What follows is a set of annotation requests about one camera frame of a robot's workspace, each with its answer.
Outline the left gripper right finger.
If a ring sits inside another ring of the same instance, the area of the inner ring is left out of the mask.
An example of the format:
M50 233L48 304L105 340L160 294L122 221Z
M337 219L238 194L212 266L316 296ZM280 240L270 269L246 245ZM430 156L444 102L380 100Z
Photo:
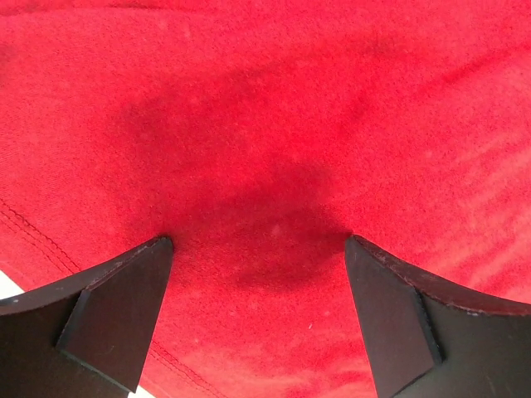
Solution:
M398 259L359 235L345 263L380 397L528 397L530 307Z

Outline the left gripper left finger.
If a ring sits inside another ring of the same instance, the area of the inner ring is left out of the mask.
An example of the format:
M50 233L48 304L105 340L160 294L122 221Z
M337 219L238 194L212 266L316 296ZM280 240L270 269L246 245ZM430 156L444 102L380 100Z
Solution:
M161 236L1 301L3 397L137 391L173 262Z

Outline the red t shirt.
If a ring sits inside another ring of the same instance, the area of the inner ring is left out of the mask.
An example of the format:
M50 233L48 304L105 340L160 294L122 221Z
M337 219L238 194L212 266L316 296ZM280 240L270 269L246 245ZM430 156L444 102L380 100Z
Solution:
M2 272L171 237L154 396L374 396L353 234L529 301L529 2L2 2Z

